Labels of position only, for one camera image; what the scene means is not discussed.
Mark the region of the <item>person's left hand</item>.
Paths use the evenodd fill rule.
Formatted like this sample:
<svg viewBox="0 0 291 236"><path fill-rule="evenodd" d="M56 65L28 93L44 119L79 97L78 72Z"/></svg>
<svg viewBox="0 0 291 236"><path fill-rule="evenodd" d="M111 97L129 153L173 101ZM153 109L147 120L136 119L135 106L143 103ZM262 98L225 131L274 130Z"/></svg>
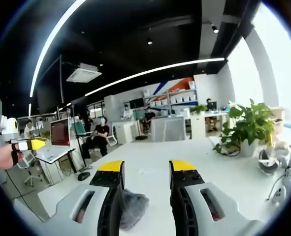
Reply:
<svg viewBox="0 0 291 236"><path fill-rule="evenodd" d="M6 144L0 147L0 169L8 170L23 159L24 155L18 150L18 145Z"/></svg>

